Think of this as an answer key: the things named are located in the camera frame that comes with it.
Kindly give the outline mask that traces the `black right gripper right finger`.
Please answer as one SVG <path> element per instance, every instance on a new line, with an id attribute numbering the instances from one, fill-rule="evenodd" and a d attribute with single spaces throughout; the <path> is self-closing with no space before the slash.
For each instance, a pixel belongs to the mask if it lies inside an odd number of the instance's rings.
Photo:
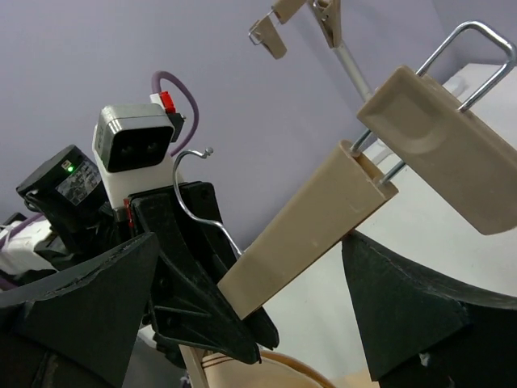
<path id="1" fill-rule="evenodd" d="M 370 377 L 381 387 L 514 387 L 516 299 L 407 259 L 358 231 L 344 274 Z"/>

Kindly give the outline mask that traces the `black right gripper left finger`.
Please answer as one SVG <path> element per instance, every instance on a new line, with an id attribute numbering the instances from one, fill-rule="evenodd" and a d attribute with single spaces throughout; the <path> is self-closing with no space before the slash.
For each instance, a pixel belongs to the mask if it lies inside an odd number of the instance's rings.
<path id="1" fill-rule="evenodd" d="M 1 294 L 3 387 L 120 387 L 159 253 L 147 233 Z"/>

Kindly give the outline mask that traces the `wooden hanger with beige cloth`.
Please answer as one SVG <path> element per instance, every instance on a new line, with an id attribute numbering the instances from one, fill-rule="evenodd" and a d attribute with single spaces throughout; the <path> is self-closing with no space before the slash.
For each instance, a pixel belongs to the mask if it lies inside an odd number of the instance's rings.
<path id="1" fill-rule="evenodd" d="M 434 81 L 428 58 L 398 67 L 358 112 L 358 119 L 484 235 L 516 226 L 516 151 L 472 111 L 516 64 L 516 47 L 480 21 L 475 30 L 505 54 L 505 63 L 464 102 Z M 397 194 L 395 170 L 382 173 L 349 141 L 330 156 L 280 210 L 218 282 L 239 318 L 246 318 L 296 279 L 345 234 Z"/>

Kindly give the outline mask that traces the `beige underwear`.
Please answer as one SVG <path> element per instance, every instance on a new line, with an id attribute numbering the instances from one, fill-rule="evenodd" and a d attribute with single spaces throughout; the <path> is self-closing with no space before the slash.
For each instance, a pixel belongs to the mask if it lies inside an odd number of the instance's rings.
<path id="1" fill-rule="evenodd" d="M 334 383 L 301 361 L 267 350 L 248 365 L 222 353 L 205 356 L 200 349 L 179 347 L 193 387 L 333 387 Z"/>

